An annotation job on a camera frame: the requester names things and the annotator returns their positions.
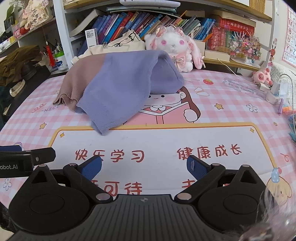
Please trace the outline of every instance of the white wall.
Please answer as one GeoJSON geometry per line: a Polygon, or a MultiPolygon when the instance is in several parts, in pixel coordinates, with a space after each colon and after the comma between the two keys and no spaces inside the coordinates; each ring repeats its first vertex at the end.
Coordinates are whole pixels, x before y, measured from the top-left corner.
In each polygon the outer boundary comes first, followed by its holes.
{"type": "Polygon", "coordinates": [[[6,19],[7,9],[10,6],[9,2],[10,0],[4,0],[0,3],[0,33],[5,31],[4,20],[6,19]]]}

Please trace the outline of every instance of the hair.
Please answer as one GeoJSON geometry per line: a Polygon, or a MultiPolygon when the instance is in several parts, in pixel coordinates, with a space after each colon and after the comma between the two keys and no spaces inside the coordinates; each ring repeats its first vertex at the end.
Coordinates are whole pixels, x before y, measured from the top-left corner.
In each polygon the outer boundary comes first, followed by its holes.
{"type": "Polygon", "coordinates": [[[188,102],[189,103],[189,107],[191,110],[193,110],[196,114],[197,117],[200,117],[200,110],[199,108],[193,103],[191,96],[189,94],[189,91],[183,86],[180,90],[177,91],[177,93],[179,93],[180,91],[184,92],[186,94],[186,97],[184,99],[181,100],[181,103],[185,103],[188,102]]]}

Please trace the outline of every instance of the cartoon girl illustration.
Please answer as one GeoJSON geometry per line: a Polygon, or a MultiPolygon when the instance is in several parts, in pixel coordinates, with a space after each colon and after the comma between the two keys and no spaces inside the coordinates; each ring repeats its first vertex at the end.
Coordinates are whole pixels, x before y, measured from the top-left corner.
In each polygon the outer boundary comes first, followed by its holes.
{"type": "Polygon", "coordinates": [[[274,199],[279,205],[284,205],[290,197],[292,197],[292,189],[279,175],[281,174],[281,169],[276,167],[271,172],[271,178],[268,180],[266,187],[269,189],[270,193],[274,196],[274,199]]]}
{"type": "Polygon", "coordinates": [[[144,107],[125,125],[194,123],[200,117],[188,90],[175,94],[149,95],[144,107]]]}

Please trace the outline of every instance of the plush toy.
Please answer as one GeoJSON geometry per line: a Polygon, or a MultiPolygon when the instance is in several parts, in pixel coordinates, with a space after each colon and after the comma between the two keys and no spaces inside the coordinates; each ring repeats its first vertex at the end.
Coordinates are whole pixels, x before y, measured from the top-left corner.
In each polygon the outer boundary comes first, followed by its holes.
{"type": "Polygon", "coordinates": [[[193,63],[197,69],[203,65],[203,56],[192,38],[186,36],[182,28],[159,26],[154,34],[144,37],[146,49],[164,50],[169,54],[179,72],[190,72],[193,63]]]}
{"type": "Polygon", "coordinates": [[[271,77],[270,77],[270,70],[269,68],[258,70],[257,72],[253,73],[253,80],[254,83],[262,83],[265,85],[271,85],[271,77]]]}

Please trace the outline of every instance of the pink bow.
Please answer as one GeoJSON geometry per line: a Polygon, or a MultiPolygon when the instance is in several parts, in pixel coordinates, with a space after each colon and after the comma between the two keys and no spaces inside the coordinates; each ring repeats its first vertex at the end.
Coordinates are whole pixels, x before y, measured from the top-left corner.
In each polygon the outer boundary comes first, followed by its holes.
{"type": "Polygon", "coordinates": [[[176,56],[173,56],[172,61],[175,63],[175,66],[177,67],[178,70],[179,70],[179,67],[184,68],[185,67],[185,54],[181,53],[176,56]]]}

